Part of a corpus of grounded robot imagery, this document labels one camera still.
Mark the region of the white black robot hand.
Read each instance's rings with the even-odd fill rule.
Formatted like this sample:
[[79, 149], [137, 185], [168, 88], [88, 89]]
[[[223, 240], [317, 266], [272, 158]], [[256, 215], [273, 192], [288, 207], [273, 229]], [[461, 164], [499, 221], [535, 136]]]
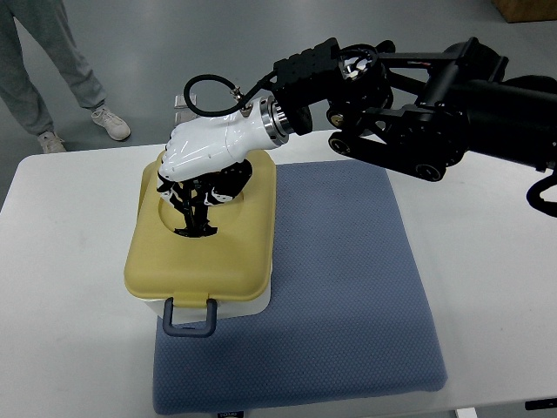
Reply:
[[253, 150], [271, 150], [288, 142], [290, 123], [273, 97], [252, 101], [240, 111], [197, 118], [174, 128], [158, 168], [157, 191], [184, 215], [174, 233], [189, 238], [211, 236], [208, 208], [235, 199], [252, 176], [246, 159]]

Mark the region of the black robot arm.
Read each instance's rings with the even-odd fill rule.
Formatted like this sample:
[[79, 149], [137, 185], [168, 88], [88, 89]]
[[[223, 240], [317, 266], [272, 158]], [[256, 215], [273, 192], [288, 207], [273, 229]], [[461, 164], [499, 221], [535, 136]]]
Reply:
[[441, 53], [328, 39], [275, 63], [256, 84], [269, 99], [248, 94], [232, 108], [201, 111], [173, 136], [184, 140], [197, 177], [309, 133], [310, 106], [326, 101], [329, 145], [349, 158], [433, 182], [467, 152], [552, 170], [556, 83], [506, 79], [507, 63], [476, 38]]

